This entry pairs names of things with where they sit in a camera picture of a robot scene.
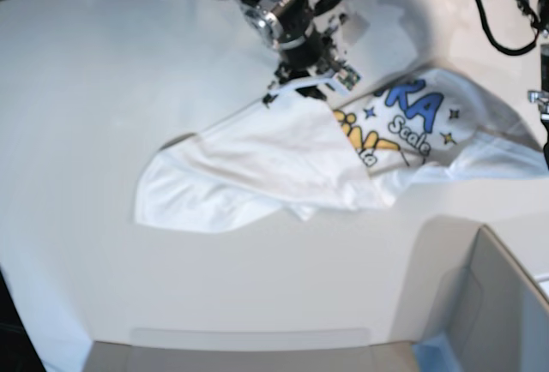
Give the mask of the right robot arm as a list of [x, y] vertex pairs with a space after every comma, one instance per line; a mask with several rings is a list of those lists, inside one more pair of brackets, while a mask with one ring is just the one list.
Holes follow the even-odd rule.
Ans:
[[233, 0], [244, 19], [279, 56], [274, 80], [262, 102], [272, 104], [279, 95], [295, 92], [325, 100], [323, 88], [348, 95], [361, 76], [340, 50], [335, 35], [348, 21], [346, 14], [331, 15], [325, 30], [316, 18], [330, 13], [343, 0]]

